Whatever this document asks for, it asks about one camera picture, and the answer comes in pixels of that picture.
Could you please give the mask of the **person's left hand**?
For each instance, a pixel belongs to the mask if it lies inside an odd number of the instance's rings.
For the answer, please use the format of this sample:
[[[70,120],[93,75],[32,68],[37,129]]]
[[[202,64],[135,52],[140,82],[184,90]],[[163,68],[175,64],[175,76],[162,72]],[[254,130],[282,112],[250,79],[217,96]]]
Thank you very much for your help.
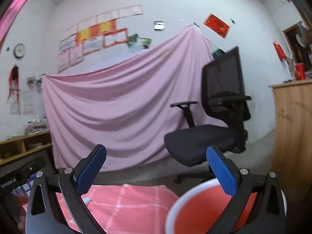
[[[10,201],[10,210],[13,218],[16,220],[18,229],[25,233],[25,222],[27,212],[24,205],[28,204],[28,197],[24,195],[12,195]]]

